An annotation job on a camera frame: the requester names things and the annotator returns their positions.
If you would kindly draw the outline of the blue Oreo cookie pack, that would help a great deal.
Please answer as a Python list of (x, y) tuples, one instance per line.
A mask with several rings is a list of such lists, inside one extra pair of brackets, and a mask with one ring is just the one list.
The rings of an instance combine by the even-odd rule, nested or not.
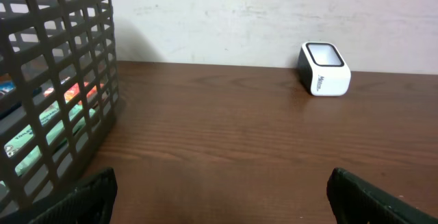
[(13, 81), (5, 81), (0, 83), (0, 94), (1, 96), (7, 95), (15, 89)]

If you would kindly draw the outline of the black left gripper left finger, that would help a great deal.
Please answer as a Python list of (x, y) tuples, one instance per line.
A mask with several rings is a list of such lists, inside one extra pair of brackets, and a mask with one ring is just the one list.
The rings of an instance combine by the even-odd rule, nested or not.
[(1, 218), (1, 224), (108, 224), (118, 191), (114, 169), (107, 167), (31, 206)]

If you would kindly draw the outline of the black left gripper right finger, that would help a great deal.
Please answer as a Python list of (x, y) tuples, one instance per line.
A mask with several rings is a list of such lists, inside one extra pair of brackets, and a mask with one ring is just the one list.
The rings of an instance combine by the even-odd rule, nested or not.
[(338, 223), (437, 224), (437, 219), (343, 168), (328, 179), (326, 195)]

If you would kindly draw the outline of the orange snack packet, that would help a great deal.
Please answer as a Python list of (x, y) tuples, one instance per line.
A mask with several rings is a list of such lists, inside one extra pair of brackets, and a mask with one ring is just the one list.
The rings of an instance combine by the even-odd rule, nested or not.
[[(61, 81), (61, 84), (64, 84), (67, 80), (69, 80), (70, 77), (67, 77), (66, 79), (63, 79)], [(89, 82), (84, 82), (84, 86), (87, 87), (89, 85)], [(54, 87), (49, 87), (47, 88), (44, 92), (43, 95), (44, 97), (48, 97), (49, 95), (51, 95), (54, 92)], [(80, 89), (79, 89), (79, 84), (76, 83), (74, 84), (71, 88), (69, 88), (65, 93), (64, 93), (64, 99), (65, 102), (68, 103), (69, 101), (71, 101), (72, 99), (74, 99), (76, 96), (79, 96), (80, 94)], [(108, 93), (104, 92), (102, 95), (99, 95), (102, 100), (106, 100), (108, 97)], [(86, 92), (86, 98), (87, 98), (87, 102), (90, 103), (93, 99), (95, 99), (96, 97), (98, 97), (98, 91), (97, 91), (97, 87), (93, 86), (88, 92)]]

